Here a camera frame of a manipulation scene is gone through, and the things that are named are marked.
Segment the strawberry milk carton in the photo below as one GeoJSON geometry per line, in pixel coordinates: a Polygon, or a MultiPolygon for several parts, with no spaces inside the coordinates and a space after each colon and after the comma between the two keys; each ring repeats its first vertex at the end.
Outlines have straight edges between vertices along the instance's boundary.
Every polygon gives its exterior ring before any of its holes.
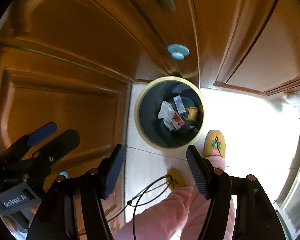
{"type": "Polygon", "coordinates": [[[185,121],[179,116],[178,113],[174,114],[171,121],[166,121],[163,119],[163,123],[169,129],[169,131],[178,131],[186,125],[185,121]]]}

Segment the green white wrapper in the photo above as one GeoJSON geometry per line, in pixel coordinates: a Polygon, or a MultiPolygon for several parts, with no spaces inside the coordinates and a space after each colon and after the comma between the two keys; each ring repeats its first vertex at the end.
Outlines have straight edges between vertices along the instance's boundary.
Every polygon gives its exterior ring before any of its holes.
{"type": "Polygon", "coordinates": [[[179,114],[184,114],[184,113],[186,113],[186,109],[185,109],[185,107],[184,107],[184,104],[183,104],[183,101],[182,101],[182,99],[181,99],[181,96],[175,96],[174,98],[173,98],[173,100],[174,100],[174,103],[175,103],[175,106],[176,106],[176,108],[177,108],[177,111],[178,111],[178,113],[179,114]]]}

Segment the white crumpled paper trash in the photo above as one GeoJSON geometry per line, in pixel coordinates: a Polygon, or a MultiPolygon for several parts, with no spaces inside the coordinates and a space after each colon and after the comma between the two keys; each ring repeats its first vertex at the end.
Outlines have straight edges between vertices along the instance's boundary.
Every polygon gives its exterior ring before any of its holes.
{"type": "Polygon", "coordinates": [[[161,104],[161,109],[158,113],[158,118],[164,119],[166,121],[171,121],[174,117],[174,114],[175,110],[173,106],[169,102],[163,101],[161,104]]]}

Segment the yellow rimmed trash bin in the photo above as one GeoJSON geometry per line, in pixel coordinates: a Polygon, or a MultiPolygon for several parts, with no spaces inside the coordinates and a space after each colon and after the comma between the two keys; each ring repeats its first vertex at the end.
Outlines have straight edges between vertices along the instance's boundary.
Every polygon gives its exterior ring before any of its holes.
{"type": "Polygon", "coordinates": [[[154,148],[175,149],[196,142],[203,131],[203,96],[190,81],[167,76],[150,82],[135,106],[135,124],[154,148]]]}

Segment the stainless steel appliance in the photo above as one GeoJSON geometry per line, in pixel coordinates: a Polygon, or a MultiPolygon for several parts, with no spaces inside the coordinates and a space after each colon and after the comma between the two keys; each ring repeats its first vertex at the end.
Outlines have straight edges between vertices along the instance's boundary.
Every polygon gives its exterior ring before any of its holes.
{"type": "Polygon", "coordinates": [[[289,175],[274,202],[286,239],[300,239],[300,135],[289,175]]]}

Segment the pink trouser leg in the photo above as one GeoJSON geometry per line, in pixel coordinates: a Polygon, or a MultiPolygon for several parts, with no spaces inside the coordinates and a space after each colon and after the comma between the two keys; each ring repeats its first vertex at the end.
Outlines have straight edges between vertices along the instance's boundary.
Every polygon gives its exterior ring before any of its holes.
{"type": "Polygon", "coordinates": [[[171,239],[182,229],[181,239],[198,239],[210,206],[196,186],[181,187],[160,203],[136,215],[115,239],[171,239]]]}

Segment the yellow embroidered right slipper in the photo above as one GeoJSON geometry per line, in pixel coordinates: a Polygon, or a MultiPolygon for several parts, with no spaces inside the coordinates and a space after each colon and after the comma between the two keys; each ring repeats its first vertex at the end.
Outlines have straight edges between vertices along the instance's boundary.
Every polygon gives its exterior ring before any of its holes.
{"type": "Polygon", "coordinates": [[[226,143],[223,133],[216,129],[210,130],[205,138],[204,157],[220,156],[225,158],[225,148],[226,143]]]}

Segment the yellow embroidered slipper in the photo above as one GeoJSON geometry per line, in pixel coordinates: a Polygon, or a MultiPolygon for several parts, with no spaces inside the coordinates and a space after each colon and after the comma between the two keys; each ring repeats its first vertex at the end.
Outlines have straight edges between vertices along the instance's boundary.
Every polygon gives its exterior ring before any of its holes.
{"type": "Polygon", "coordinates": [[[225,158],[225,148],[226,143],[223,133],[216,129],[210,130],[205,138],[204,157],[220,156],[225,158]]]}
{"type": "Polygon", "coordinates": [[[189,186],[189,183],[186,180],[186,178],[183,176],[183,174],[178,169],[175,168],[172,168],[167,171],[165,179],[166,179],[166,185],[168,186],[168,189],[171,192],[181,187],[189,186]]]}

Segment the yellow embroidered left slipper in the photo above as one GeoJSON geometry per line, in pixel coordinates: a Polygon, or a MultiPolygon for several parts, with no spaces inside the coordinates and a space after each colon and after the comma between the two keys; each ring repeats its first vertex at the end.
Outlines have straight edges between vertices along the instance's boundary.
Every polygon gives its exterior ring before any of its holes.
{"type": "Polygon", "coordinates": [[[175,168],[172,168],[167,171],[165,179],[166,179],[166,185],[168,186],[168,189],[171,192],[181,187],[189,186],[189,183],[186,180],[186,178],[183,176],[183,174],[178,169],[175,168]]]}

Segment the wooden cabinet door left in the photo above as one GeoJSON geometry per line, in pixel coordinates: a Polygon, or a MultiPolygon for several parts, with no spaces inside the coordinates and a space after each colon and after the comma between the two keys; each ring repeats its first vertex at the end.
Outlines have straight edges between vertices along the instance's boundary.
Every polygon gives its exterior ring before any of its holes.
{"type": "Polygon", "coordinates": [[[178,76],[200,85],[193,0],[0,0],[0,146],[53,121],[79,146],[52,166],[84,169],[123,141],[130,85],[178,76]],[[190,54],[175,60],[171,44],[190,54]]]}

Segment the wooden cabinet door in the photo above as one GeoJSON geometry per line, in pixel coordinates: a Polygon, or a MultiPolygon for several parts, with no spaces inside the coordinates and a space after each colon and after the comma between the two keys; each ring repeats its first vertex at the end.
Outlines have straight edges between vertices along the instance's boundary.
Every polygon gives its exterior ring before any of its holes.
{"type": "Polygon", "coordinates": [[[200,85],[300,91],[300,0],[193,0],[200,85]]]}
{"type": "Polygon", "coordinates": [[[200,85],[193,0],[0,0],[0,146],[53,121],[79,146],[52,166],[84,169],[123,141],[130,85],[178,76],[200,85]],[[175,60],[171,44],[190,54],[175,60]]]}

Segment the yellow snack packet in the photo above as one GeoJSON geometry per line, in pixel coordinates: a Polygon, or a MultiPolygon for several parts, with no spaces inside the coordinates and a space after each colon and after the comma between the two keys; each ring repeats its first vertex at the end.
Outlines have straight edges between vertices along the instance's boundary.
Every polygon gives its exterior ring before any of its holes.
{"type": "Polygon", "coordinates": [[[188,115],[185,118],[187,121],[196,122],[197,115],[198,115],[198,108],[197,107],[187,107],[186,108],[188,115]]]}

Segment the wooden cabinet door right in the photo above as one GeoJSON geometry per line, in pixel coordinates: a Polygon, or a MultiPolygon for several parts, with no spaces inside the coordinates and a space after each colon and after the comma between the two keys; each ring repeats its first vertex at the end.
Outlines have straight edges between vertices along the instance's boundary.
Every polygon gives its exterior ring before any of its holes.
{"type": "Polygon", "coordinates": [[[200,85],[300,91],[300,0],[193,0],[200,85]]]}

